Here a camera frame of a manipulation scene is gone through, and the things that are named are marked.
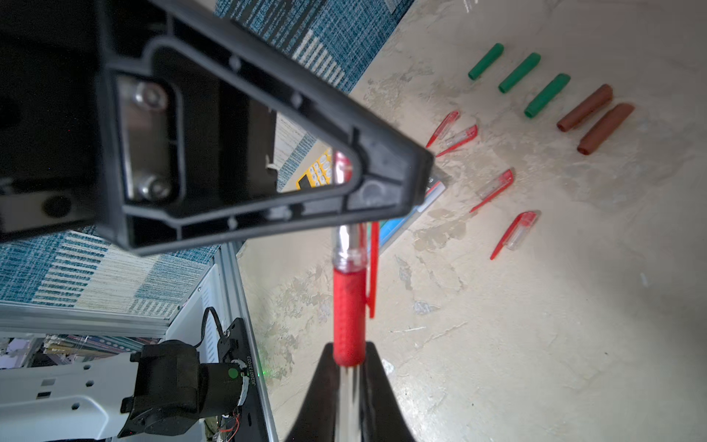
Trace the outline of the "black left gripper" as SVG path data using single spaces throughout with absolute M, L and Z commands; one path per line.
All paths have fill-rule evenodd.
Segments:
M 94 224 L 108 1 L 1 4 L 1 239 Z

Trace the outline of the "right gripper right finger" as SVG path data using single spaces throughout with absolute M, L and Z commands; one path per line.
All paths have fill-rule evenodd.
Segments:
M 372 342 L 366 343 L 364 362 L 364 441 L 414 442 Z

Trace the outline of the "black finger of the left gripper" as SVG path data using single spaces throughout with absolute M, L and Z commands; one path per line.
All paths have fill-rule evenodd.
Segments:
M 97 234 L 140 256 L 399 217 L 434 159 L 243 27 L 190 1 L 98 1 Z M 280 193 L 285 118 L 346 156 L 341 184 Z

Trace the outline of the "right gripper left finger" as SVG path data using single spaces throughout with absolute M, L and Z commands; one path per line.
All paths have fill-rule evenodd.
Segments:
M 336 363 L 324 346 L 306 397 L 285 441 L 333 442 L 336 425 Z

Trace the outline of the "red gel pen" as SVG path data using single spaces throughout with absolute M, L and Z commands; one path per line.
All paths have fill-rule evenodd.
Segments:
M 340 373 L 336 441 L 362 439 L 366 319 L 376 314 L 379 230 L 377 221 L 333 230 L 333 360 Z

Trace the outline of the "green pen cap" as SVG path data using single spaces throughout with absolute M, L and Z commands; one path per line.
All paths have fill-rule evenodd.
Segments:
M 528 103 L 524 110 L 526 117 L 533 119 L 570 83 L 572 77 L 565 73 L 558 74 L 541 92 Z
M 541 61 L 539 53 L 531 53 L 498 86 L 501 93 L 510 92 L 517 84 L 535 69 Z
M 468 77 L 472 81 L 478 80 L 482 74 L 492 66 L 504 53 L 504 45 L 497 42 L 476 64 L 469 70 Z

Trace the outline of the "brown pen cap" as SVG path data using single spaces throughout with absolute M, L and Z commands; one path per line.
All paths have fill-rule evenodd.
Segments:
M 589 156 L 628 119 L 635 111 L 635 106 L 630 103 L 620 103 L 609 110 L 580 140 L 577 151 Z
M 590 116 L 609 105 L 609 103 L 613 101 L 613 97 L 614 92 L 612 86 L 603 84 L 563 116 L 563 118 L 556 123 L 557 128 L 563 133 L 576 129 L 576 127 L 581 125 Z

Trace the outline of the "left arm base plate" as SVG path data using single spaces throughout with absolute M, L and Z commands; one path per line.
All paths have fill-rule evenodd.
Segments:
M 250 347 L 246 324 L 236 318 L 226 327 L 213 307 L 204 310 L 200 359 L 219 364 L 224 385 L 210 388 L 217 408 L 204 418 L 208 441 L 269 441 L 267 416 L 259 390 L 259 373 Z

